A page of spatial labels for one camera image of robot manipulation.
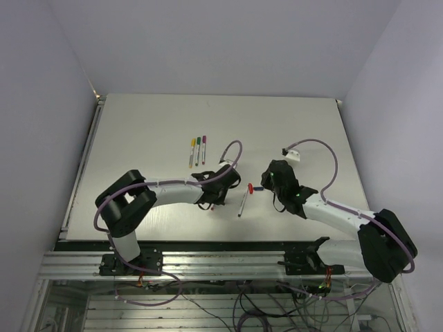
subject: white tabletop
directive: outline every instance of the white tabletop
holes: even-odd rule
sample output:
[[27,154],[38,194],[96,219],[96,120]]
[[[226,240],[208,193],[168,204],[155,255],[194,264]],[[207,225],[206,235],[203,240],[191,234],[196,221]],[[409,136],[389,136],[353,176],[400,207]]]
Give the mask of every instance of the white tabletop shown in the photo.
[[[206,135],[206,165],[188,168],[192,138]],[[281,149],[304,138],[329,143],[338,156],[338,178],[327,196],[367,209],[336,101],[324,98],[236,97],[216,95],[111,94],[96,130],[87,166],[69,219],[68,240],[102,240],[93,229],[96,197],[130,169],[146,178],[184,178],[191,172],[216,171],[220,154],[232,140],[243,142],[238,172],[242,184],[230,190],[225,206],[201,211],[175,204],[149,212],[136,233],[140,240],[310,241],[321,236],[350,239],[317,221],[278,213],[272,193],[255,192],[237,217],[247,183],[260,185],[261,174]],[[298,147],[301,185],[321,189],[334,171],[324,146]],[[237,147],[227,155],[234,158]]]

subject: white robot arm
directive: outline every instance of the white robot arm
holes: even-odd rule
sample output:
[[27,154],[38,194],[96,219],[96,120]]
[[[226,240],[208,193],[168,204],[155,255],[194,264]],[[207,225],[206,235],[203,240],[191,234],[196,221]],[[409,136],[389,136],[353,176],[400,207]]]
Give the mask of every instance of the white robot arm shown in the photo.
[[317,240],[307,254],[307,263],[320,266],[344,265],[366,268],[382,282],[391,282],[408,265],[405,250],[371,219],[393,233],[412,257],[417,249],[389,210],[361,211],[341,203],[325,201],[317,190],[298,184],[293,168],[285,160],[272,160],[262,175],[262,186],[271,190],[285,210],[304,219],[320,221],[350,235],[356,241]]
[[[183,182],[183,179],[165,180],[161,182],[170,184],[142,186],[129,190],[127,193],[132,199],[128,200],[124,194],[112,199],[103,208],[101,216],[119,255],[128,262],[140,256],[135,230],[152,208],[175,203],[197,204],[200,208],[202,204],[224,205],[228,190],[237,187],[241,178],[234,168],[228,171],[229,162],[223,160],[219,166],[217,172],[194,173],[191,174],[191,178],[185,180],[186,183],[197,180],[203,185],[176,183]],[[204,183],[224,172],[228,173],[219,180]],[[122,188],[137,183],[156,182],[145,180],[138,170],[128,171],[96,199],[96,206],[99,207],[108,197]]]

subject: metal frame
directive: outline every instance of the metal frame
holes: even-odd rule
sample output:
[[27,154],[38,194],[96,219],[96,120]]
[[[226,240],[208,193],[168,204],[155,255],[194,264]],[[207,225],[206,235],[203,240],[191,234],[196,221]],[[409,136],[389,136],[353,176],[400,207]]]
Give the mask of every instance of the metal frame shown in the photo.
[[100,96],[98,98],[96,111],[94,113],[94,117],[93,117],[93,120],[91,123],[91,128],[89,130],[87,140],[84,144],[83,154],[82,154],[82,158],[80,159],[80,165],[78,167],[77,176],[75,177],[73,191],[72,191],[71,197],[69,199],[69,204],[68,204],[68,208],[66,209],[66,214],[64,215],[64,218],[63,218],[63,224],[62,224],[62,228],[61,228],[60,234],[59,234],[60,240],[66,239],[66,234],[67,234],[68,228],[69,228],[69,219],[71,217],[71,211],[73,208],[74,200],[77,196],[78,188],[80,187],[80,184],[82,183],[83,173],[84,173],[84,170],[86,169],[89,154],[91,152],[94,137],[96,135],[96,131],[98,128],[98,123],[100,121],[100,116],[102,115],[103,107],[105,107],[105,101],[106,101],[106,96]]
[[[98,274],[102,255],[111,253],[106,246],[98,246],[101,251],[91,251],[83,249],[81,243],[67,241],[66,233],[69,228],[69,219],[74,200],[78,193],[78,188],[82,182],[82,175],[87,165],[89,153],[98,128],[100,116],[105,105],[105,96],[98,98],[98,104],[91,123],[91,128],[84,151],[80,161],[78,174],[69,201],[69,208],[64,216],[62,229],[59,235],[59,242],[56,245],[58,251],[47,252],[44,255],[40,272],[34,287],[33,295],[26,311],[22,332],[34,332],[39,324],[40,313],[45,306],[48,290],[52,281],[55,280],[82,280],[82,281],[124,281],[137,280],[137,276],[122,277],[102,277]],[[150,243],[150,246],[158,246],[158,243]],[[67,246],[78,248],[78,251],[66,250]],[[241,251],[228,249],[227,251],[213,250],[162,250],[163,270],[174,273],[182,280],[234,280],[234,279],[256,279],[256,280],[298,280],[298,279],[323,279],[324,275],[303,275],[288,276],[283,266],[276,264],[276,261],[284,260],[283,247],[270,248],[269,243],[263,243],[263,251]],[[367,279],[371,277],[368,271],[357,268],[346,268],[344,275],[335,275],[335,279]],[[151,280],[170,280],[166,276],[149,277]],[[390,292],[399,314],[399,321],[404,325],[405,332],[417,332],[417,320],[413,314],[412,304],[408,298],[406,287],[401,276],[390,285]],[[354,303],[348,304],[351,312]]]

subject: green marker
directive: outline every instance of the green marker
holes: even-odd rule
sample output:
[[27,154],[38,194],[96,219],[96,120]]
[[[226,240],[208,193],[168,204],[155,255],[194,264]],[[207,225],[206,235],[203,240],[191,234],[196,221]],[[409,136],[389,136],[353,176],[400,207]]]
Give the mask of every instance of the green marker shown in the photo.
[[198,166],[198,165],[199,165],[200,141],[201,141],[201,138],[200,138],[200,137],[197,137],[197,157],[195,158],[195,166]]

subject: pen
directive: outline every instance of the pen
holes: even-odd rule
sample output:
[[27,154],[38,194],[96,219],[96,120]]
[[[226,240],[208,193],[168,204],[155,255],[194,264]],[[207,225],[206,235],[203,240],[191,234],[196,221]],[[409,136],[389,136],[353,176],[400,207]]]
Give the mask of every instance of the pen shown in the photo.
[[201,147],[201,164],[206,162],[206,135],[203,136],[203,146]]
[[197,137],[197,157],[195,158],[195,165],[199,165],[199,156],[200,156],[200,137]]
[[244,204],[246,203],[246,199],[248,198],[248,194],[249,194],[249,187],[246,188],[246,192],[243,195],[242,204],[240,205],[240,211],[238,212],[238,215],[237,215],[239,218],[242,216]]
[[195,146],[195,138],[191,141],[191,154],[189,155],[189,168],[192,168],[192,162],[194,161],[194,146]]

